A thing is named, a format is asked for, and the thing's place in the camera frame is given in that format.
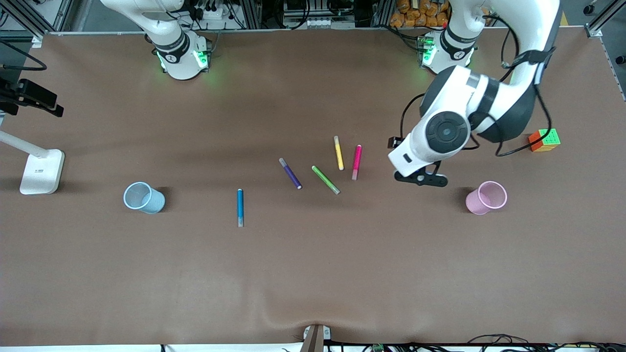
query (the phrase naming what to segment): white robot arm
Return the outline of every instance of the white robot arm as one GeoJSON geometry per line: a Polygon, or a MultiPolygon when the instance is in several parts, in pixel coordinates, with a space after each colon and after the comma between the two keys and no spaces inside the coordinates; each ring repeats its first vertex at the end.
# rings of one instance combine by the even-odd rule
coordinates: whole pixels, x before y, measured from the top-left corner
{"type": "Polygon", "coordinates": [[[435,36],[436,49],[428,64],[433,71],[446,68],[424,95],[422,119],[389,154],[402,177],[452,157],[463,149],[471,131],[494,143],[519,136],[531,117],[536,86],[554,50],[559,0],[450,0],[450,5],[452,17],[445,31],[435,36]],[[481,8],[496,12],[518,37],[520,54],[512,64],[509,84],[464,67],[485,26],[481,8]]]}
{"type": "Polygon", "coordinates": [[[183,0],[100,0],[106,7],[141,27],[156,47],[163,69],[177,80],[188,80],[208,70],[207,39],[183,31],[174,19],[162,21],[150,14],[165,14],[183,6],[183,0]]]}

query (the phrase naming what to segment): purple marker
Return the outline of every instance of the purple marker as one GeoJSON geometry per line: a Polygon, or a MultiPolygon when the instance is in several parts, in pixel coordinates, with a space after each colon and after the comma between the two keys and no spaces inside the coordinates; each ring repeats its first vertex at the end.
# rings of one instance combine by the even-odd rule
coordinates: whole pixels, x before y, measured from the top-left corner
{"type": "Polygon", "coordinates": [[[287,172],[287,176],[289,176],[289,178],[291,179],[291,182],[294,183],[295,187],[297,189],[301,189],[302,188],[302,184],[300,184],[300,181],[298,181],[298,178],[294,175],[294,172],[291,171],[291,169],[289,168],[289,165],[287,165],[287,163],[285,162],[285,159],[280,158],[280,159],[278,159],[278,161],[282,165],[282,168],[285,169],[285,172],[287,172]]]}

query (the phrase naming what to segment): white lamp base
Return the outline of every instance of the white lamp base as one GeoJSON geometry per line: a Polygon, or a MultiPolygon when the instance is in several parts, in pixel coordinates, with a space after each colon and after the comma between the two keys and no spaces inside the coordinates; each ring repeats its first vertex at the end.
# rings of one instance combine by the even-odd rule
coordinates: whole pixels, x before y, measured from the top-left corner
{"type": "Polygon", "coordinates": [[[19,191],[22,194],[50,194],[59,187],[61,169],[65,154],[58,149],[49,149],[48,156],[38,158],[28,155],[22,183],[19,191]]]}

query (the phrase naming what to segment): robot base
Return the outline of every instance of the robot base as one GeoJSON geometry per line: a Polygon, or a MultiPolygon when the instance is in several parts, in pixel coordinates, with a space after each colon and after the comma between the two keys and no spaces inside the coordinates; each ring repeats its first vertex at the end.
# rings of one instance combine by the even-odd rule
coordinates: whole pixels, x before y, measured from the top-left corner
{"type": "MultiPolygon", "coordinates": [[[[432,39],[432,43],[440,43],[441,32],[430,32],[426,34],[425,38],[432,39]]],[[[454,65],[467,66],[470,64],[471,55],[474,53],[472,49],[465,57],[460,60],[454,60],[450,58],[448,54],[440,45],[432,44],[429,50],[423,53],[418,53],[420,64],[422,67],[429,68],[432,72],[438,74],[446,68],[454,65]]]]}
{"type": "Polygon", "coordinates": [[[59,187],[65,154],[49,149],[45,158],[28,155],[19,192],[25,195],[51,194],[59,187]]]}
{"type": "Polygon", "coordinates": [[[195,32],[189,31],[186,34],[189,36],[189,49],[180,57],[179,62],[170,63],[159,55],[163,72],[177,80],[190,80],[200,72],[207,72],[211,61],[212,43],[195,32]]]}

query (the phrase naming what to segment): green marker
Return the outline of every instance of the green marker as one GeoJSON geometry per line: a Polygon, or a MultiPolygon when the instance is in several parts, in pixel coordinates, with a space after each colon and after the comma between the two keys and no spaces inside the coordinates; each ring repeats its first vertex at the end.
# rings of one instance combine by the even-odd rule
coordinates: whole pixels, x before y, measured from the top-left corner
{"type": "Polygon", "coordinates": [[[334,184],[332,184],[332,182],[328,179],[328,177],[326,177],[326,175],[324,175],[317,168],[317,166],[313,165],[311,167],[311,170],[313,170],[313,172],[315,172],[316,175],[319,176],[319,178],[322,179],[322,181],[324,181],[324,183],[328,186],[328,188],[330,188],[335,194],[339,194],[341,192],[334,184]]]}

